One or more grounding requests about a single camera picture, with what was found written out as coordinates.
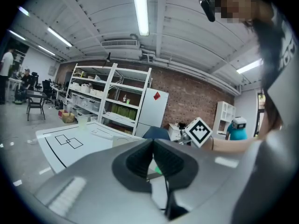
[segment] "man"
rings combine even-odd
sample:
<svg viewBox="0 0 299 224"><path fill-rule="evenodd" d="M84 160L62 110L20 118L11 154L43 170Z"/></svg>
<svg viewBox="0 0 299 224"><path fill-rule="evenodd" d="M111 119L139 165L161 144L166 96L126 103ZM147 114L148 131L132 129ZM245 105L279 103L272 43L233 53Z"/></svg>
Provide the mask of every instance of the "man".
<svg viewBox="0 0 299 224"><path fill-rule="evenodd" d="M25 75L22 77L21 79L24 83L23 83L23 87L26 90L31 90L32 87L31 86L31 75L30 75L30 69L25 69Z"/></svg>
<svg viewBox="0 0 299 224"><path fill-rule="evenodd" d="M233 119L232 123L228 126L225 139L228 140L230 135L230 140L246 140L246 120L242 117L236 117Z"/></svg>
<svg viewBox="0 0 299 224"><path fill-rule="evenodd" d="M5 104L5 85L9 68L14 62L13 51L14 49L10 48L8 52L4 54L0 64L0 105Z"/></svg>

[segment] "fluorescent light tube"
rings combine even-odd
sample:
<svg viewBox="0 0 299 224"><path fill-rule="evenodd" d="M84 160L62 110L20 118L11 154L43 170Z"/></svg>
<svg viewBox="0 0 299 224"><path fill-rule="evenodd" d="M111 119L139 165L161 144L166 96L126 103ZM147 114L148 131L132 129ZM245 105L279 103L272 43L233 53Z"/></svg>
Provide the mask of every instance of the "fluorescent light tube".
<svg viewBox="0 0 299 224"><path fill-rule="evenodd" d="M259 66L259 65L262 65L262 64L263 64L262 59L258 59L257 61L255 61L253 63L250 63L249 65L244 66L244 67L238 69L237 72L239 74L242 74L242 73L244 73L246 71L249 71L249 70L251 70L251 69L253 69L253 68L255 68L255 67Z"/></svg>
<svg viewBox="0 0 299 224"><path fill-rule="evenodd" d="M43 49L43 50L45 50L46 52L49 52L51 55L54 55L55 56L55 54L53 53L53 52L50 52L49 50L47 50L46 48L44 48L44 47L41 47L41 46L38 46L40 49Z"/></svg>
<svg viewBox="0 0 299 224"><path fill-rule="evenodd" d="M55 31L53 31L51 28L48 28L48 31L51 32L55 37L57 37L59 40L61 40L62 42L64 42L66 45L68 45L69 47L72 47L72 44L70 44L67 40L65 40L64 38L62 38L60 35L58 35Z"/></svg>
<svg viewBox="0 0 299 224"><path fill-rule="evenodd" d="M134 0L140 35L149 35L147 0Z"/></svg>
<svg viewBox="0 0 299 224"><path fill-rule="evenodd" d="M29 16L29 12L22 7L19 7L19 10L24 13L26 16Z"/></svg>
<svg viewBox="0 0 299 224"><path fill-rule="evenodd" d="M20 36L19 34L16 34L15 32L11 31L11 30L8 30L11 34L14 34L15 36L21 38L22 40L26 40L24 37Z"/></svg>

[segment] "concrete floor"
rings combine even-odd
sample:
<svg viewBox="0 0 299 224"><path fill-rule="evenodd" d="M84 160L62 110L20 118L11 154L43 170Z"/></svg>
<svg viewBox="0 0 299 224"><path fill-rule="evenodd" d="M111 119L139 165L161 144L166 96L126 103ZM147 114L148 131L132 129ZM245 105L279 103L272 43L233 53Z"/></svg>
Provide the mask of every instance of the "concrete floor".
<svg viewBox="0 0 299 224"><path fill-rule="evenodd" d="M34 193L53 176L53 171L35 140L36 131L74 123L63 123L58 117L58 110L50 108L53 106L50 103L43 108L46 120L39 109L31 109L27 121L27 103L15 105L11 101L12 97L10 102L0 105L0 144L3 144L0 147L0 160L11 182L21 180L22 187Z"/></svg>

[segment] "red sticker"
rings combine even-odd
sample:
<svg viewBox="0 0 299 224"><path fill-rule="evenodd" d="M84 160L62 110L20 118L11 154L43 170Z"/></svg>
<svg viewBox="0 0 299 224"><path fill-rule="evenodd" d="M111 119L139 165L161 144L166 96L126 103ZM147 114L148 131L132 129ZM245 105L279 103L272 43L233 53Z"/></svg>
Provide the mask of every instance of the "red sticker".
<svg viewBox="0 0 299 224"><path fill-rule="evenodd" d="M159 99L160 97L161 97L161 96L160 96L159 92L157 92L157 93L154 95L154 99L155 99L155 100Z"/></svg>

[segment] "black t-shirt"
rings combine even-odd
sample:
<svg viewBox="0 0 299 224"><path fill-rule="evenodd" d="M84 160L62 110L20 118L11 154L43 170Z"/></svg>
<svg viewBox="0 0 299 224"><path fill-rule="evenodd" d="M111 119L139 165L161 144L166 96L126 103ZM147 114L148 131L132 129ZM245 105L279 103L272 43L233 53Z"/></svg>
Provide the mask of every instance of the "black t-shirt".
<svg viewBox="0 0 299 224"><path fill-rule="evenodd" d="M31 84L31 75L23 76L22 81L24 81L24 86L27 87L29 84Z"/></svg>

